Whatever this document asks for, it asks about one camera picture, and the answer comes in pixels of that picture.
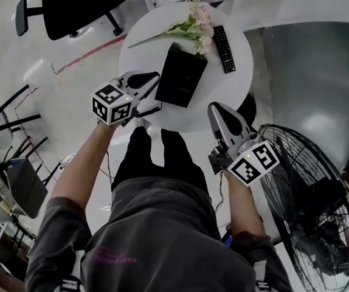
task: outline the round white table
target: round white table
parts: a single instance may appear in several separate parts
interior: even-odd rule
[[[177,132],[196,132],[210,127],[207,107],[211,102],[221,102],[237,109],[245,100],[253,77],[253,56],[242,31],[228,23],[228,17],[210,7],[214,26],[223,25],[233,55],[236,71],[225,74],[215,44],[207,53],[207,66],[187,108],[162,103],[162,109],[146,116],[154,125]],[[138,41],[161,33],[169,25],[186,21],[189,3],[177,2],[154,9],[142,17],[128,33],[120,53],[119,75],[130,70],[158,71],[162,73],[172,42],[183,50],[196,53],[194,43],[184,38],[163,37],[129,48]],[[138,106],[138,111],[160,106],[155,100],[157,88]]]

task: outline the floor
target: floor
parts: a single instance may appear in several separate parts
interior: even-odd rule
[[[40,113],[42,118],[24,124],[24,131],[14,134],[16,148],[28,134],[37,144],[44,137],[49,140],[30,157],[34,167],[41,168],[39,175],[45,178],[58,162],[66,162],[81,147],[95,127],[95,117],[89,109],[89,96],[101,83],[118,76],[118,59],[122,47],[122,36],[112,34],[112,25],[107,18],[100,18],[85,28],[76,38],[58,41],[48,39],[41,16],[29,19],[29,31],[18,37],[15,31],[15,7],[19,0],[0,0],[0,104],[26,83],[30,92],[24,94],[8,107],[9,120],[15,120]],[[29,7],[41,5],[41,0],[28,0]],[[147,13],[143,0],[127,0],[113,11],[113,15],[125,28],[123,36]],[[272,122],[271,96],[269,92],[268,67],[264,59],[264,49],[258,31],[246,34],[254,56],[254,78],[252,94],[257,104],[254,127]],[[122,161],[128,138],[133,131],[129,124],[118,129],[109,148],[109,166],[112,176]],[[210,130],[182,134],[190,154],[206,175],[213,206],[220,200],[219,176],[214,176],[207,155],[216,146]],[[151,157],[153,162],[163,164],[163,145],[159,127],[152,127],[153,139]],[[106,161],[102,164],[92,198],[87,207],[87,219],[92,232],[97,231],[108,220],[111,190]],[[48,197],[62,170],[58,170],[47,188]],[[227,186],[223,181],[224,203],[217,213],[217,223],[221,234],[230,220]],[[264,220],[268,235],[279,237],[266,203],[260,183],[252,186],[258,211]],[[44,213],[41,208],[38,218],[22,217],[22,222],[36,232]]]

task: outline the black pants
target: black pants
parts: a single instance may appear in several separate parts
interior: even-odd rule
[[[138,127],[134,130],[111,190],[126,179],[161,176],[179,179],[208,193],[203,171],[193,163],[181,135],[162,129],[161,139],[164,144],[164,167],[153,164],[150,158],[151,138],[145,128]]]

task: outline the black remote control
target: black remote control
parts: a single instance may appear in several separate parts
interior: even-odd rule
[[[227,41],[226,33],[223,26],[215,26],[213,28],[213,40],[218,48],[218,53],[222,61],[223,70],[225,74],[235,71],[235,65],[233,56],[231,55],[231,50],[229,42]]]

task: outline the gray t-shirt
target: gray t-shirt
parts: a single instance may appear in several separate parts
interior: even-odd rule
[[[93,236],[77,204],[49,201],[30,255],[27,292],[291,290],[269,237],[245,232],[231,248],[223,245],[201,189],[137,178],[120,183],[112,198],[109,221]]]

